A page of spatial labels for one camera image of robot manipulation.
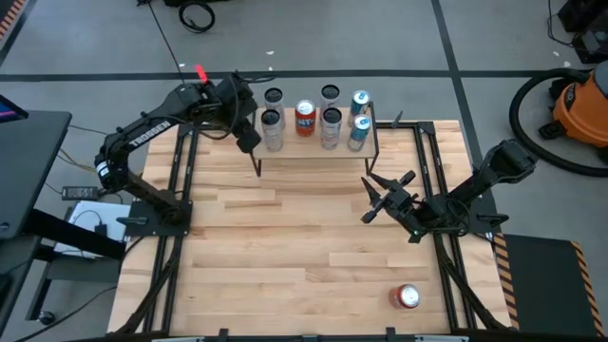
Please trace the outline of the silver Celsius can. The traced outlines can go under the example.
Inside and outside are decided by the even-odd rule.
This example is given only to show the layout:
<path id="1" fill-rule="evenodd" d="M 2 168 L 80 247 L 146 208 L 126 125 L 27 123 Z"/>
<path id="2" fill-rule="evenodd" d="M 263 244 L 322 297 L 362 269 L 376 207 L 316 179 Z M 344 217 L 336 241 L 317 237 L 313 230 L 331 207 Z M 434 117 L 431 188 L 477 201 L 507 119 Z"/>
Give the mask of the silver Celsius can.
<path id="1" fill-rule="evenodd" d="M 268 88 L 264 92 L 265 107 L 267 109 L 275 110 L 279 114 L 280 126 L 282 129 L 285 128 L 285 115 L 283 105 L 283 92 L 277 87 Z"/>

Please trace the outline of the hazard-striped floor strip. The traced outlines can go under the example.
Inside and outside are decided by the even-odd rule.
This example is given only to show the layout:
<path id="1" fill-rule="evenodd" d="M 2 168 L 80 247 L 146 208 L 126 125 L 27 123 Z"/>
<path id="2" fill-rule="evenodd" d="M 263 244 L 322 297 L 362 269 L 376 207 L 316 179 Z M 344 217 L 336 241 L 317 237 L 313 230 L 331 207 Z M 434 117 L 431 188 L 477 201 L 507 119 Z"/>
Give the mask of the hazard-striped floor strip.
<path id="1" fill-rule="evenodd" d="M 0 0 L 0 41 L 9 35 L 28 0 Z"/>

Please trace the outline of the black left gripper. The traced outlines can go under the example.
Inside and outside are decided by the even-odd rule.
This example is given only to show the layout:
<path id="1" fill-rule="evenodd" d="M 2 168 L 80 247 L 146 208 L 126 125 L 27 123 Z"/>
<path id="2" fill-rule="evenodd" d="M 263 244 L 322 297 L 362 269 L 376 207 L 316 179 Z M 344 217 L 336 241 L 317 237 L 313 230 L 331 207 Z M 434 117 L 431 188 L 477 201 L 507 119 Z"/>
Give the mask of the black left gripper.
<path id="1" fill-rule="evenodd" d="M 261 142 L 249 120 L 249 116 L 258 108 L 250 83 L 249 79 L 240 74 L 231 73 L 215 85 L 214 91 L 219 105 L 211 119 L 214 126 L 236 128 L 237 146 L 245 154 L 252 153 Z"/>

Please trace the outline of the laptop screen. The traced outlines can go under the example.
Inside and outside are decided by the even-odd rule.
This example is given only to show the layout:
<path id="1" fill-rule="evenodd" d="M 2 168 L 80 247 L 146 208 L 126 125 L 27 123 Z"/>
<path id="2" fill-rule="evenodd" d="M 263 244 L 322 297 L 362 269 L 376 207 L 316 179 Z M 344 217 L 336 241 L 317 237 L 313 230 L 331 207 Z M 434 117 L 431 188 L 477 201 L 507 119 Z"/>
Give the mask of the laptop screen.
<path id="1" fill-rule="evenodd" d="M 27 111 L 0 95 L 0 124 L 25 120 L 29 117 Z"/>

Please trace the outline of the black equipment case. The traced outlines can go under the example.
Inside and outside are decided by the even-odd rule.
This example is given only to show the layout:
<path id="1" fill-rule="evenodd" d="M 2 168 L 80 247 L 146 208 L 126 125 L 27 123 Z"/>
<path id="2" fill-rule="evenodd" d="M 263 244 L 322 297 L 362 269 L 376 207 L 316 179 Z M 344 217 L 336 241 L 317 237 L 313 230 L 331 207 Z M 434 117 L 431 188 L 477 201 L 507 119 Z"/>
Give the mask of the black equipment case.
<path id="1" fill-rule="evenodd" d="M 556 13 L 552 11 L 551 0 L 547 0 L 547 9 L 550 40 L 573 49 L 583 64 L 608 61 L 608 0 L 566 0 Z M 566 33 L 572 34 L 569 41 L 554 35 L 554 18 Z"/>

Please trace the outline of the wooden shelf black metal legs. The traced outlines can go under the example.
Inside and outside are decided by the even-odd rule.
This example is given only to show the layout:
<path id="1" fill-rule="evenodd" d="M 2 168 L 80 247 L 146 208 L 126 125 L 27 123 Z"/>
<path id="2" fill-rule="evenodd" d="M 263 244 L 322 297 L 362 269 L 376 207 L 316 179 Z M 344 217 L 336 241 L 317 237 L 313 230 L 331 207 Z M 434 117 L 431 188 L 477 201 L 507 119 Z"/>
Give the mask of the wooden shelf black metal legs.
<path id="1" fill-rule="evenodd" d="M 311 137 L 301 137 L 295 132 L 295 109 L 286 107 L 285 129 L 282 134 L 283 147 L 280 151 L 269 152 L 265 142 L 261 142 L 250 154 L 256 174 L 261 176 L 263 161 L 269 160 L 364 160 L 366 173 L 373 170 L 379 155 L 377 125 L 373 103 L 366 109 L 365 115 L 370 119 L 371 129 L 360 151 L 351 151 L 348 140 L 351 128 L 343 123 L 340 130 L 339 143 L 333 150 L 327 150 L 321 145 L 321 135 L 318 124 Z"/>

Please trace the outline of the red Fanta can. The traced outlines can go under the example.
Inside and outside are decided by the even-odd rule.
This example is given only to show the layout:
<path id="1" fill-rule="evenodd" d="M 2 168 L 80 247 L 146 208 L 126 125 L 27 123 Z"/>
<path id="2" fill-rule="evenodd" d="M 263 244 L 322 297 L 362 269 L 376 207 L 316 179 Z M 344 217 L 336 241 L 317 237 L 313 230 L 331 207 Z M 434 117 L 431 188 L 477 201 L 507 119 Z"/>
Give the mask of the red Fanta can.
<path id="1" fill-rule="evenodd" d="M 301 137 L 312 136 L 316 123 L 316 107 L 310 100 L 299 101 L 295 108 L 295 131 Z"/>

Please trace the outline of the black desk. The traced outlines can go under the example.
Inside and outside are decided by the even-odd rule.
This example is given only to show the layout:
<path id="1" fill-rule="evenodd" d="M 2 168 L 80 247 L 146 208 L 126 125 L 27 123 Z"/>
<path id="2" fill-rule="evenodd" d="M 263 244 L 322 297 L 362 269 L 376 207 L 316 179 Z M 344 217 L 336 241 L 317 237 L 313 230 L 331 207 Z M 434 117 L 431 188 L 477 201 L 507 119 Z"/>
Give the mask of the black desk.
<path id="1" fill-rule="evenodd" d="M 31 111 L 0 123 L 0 335 L 43 238 L 120 260 L 125 245 L 34 207 L 66 137 L 72 115 Z"/>

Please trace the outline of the red Barq's can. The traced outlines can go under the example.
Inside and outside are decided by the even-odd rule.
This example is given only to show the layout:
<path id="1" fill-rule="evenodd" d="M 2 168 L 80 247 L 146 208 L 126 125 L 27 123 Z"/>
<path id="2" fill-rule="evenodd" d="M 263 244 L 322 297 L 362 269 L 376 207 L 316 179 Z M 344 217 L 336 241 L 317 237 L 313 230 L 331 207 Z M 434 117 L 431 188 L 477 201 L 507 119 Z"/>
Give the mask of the red Barq's can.
<path id="1" fill-rule="evenodd" d="M 389 291 L 389 304 L 395 309 L 414 309 L 420 302 L 419 291 L 412 284 L 403 284 Z"/>

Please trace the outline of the white paper box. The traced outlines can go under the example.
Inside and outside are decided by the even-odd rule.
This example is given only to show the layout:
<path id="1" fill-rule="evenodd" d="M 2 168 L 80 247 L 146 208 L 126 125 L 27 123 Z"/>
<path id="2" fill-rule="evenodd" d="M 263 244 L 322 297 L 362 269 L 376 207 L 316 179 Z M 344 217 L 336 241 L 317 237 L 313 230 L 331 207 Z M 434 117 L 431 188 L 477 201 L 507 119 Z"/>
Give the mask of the white paper box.
<path id="1" fill-rule="evenodd" d="M 129 237 L 124 237 L 125 225 L 119 223 L 118 218 L 127 217 L 129 211 L 130 207 L 124 204 L 80 201 L 67 221 L 103 238 L 126 242 Z"/>

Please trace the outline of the blue Red Bull can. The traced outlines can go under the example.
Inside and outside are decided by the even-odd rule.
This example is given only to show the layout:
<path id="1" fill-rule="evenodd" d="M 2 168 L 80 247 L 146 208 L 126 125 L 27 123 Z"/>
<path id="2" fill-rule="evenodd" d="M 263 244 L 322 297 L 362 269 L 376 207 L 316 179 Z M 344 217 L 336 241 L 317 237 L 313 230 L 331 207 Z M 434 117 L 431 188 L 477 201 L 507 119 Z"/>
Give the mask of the blue Red Bull can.
<path id="1" fill-rule="evenodd" d="M 366 113 L 371 101 L 371 95 L 366 90 L 356 90 L 351 97 L 349 126 L 354 123 L 354 118 Z"/>
<path id="2" fill-rule="evenodd" d="M 371 130 L 371 119 L 365 115 L 358 115 L 352 121 L 351 133 L 347 147 L 351 151 L 360 151 Z"/>

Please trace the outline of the Celsius Tropical Vibe can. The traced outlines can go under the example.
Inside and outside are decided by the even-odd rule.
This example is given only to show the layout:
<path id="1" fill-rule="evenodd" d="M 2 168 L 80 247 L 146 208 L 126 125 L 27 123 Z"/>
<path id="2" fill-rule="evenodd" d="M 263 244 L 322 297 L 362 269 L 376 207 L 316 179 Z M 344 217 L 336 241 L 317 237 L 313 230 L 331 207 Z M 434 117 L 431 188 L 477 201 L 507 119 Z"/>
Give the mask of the Celsius Tropical Vibe can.
<path id="1" fill-rule="evenodd" d="M 265 110 L 260 116 L 263 140 L 269 152 L 280 151 L 283 147 L 280 113 L 274 109 Z"/>

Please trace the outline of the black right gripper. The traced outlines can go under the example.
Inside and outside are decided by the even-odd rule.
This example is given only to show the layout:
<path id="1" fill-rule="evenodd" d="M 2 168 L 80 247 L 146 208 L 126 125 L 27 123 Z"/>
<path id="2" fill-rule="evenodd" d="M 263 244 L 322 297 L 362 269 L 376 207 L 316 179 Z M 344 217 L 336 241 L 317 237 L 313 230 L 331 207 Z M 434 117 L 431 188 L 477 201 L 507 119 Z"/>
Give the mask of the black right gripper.
<path id="1" fill-rule="evenodd" d="M 366 178 L 361 179 L 370 198 L 370 205 L 383 205 L 383 208 L 371 208 L 360 220 L 364 224 L 385 224 L 394 219 L 410 234 L 409 243 L 419 243 L 428 229 L 416 217 L 414 201 L 417 195 L 406 190 L 406 186 L 415 179 L 415 172 L 408 171 L 399 180 L 389 180 L 374 173 L 370 177 L 374 185 Z"/>

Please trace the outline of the black hazard-striped mat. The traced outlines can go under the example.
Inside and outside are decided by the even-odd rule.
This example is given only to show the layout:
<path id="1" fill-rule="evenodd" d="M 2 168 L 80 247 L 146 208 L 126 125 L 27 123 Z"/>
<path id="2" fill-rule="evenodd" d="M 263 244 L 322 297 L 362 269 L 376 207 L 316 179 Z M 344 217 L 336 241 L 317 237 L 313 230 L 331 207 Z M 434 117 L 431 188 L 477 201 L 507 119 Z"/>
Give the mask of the black hazard-striped mat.
<path id="1" fill-rule="evenodd" d="M 515 329 L 608 338 L 579 243 L 497 234 L 494 252 Z"/>

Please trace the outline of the Celsius Peach Vibe can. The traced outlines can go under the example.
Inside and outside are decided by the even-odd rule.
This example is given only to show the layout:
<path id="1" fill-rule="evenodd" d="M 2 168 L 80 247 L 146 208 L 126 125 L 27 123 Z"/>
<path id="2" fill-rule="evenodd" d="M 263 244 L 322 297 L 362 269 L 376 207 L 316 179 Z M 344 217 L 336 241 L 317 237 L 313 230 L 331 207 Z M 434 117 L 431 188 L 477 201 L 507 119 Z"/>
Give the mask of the Celsius Peach Vibe can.
<path id="1" fill-rule="evenodd" d="M 328 150 L 335 149 L 339 143 L 342 113 L 334 107 L 327 108 L 321 115 L 321 145 Z"/>
<path id="2" fill-rule="evenodd" d="M 319 118 L 322 119 L 328 108 L 336 108 L 340 89 L 336 85 L 324 85 L 320 92 Z"/>

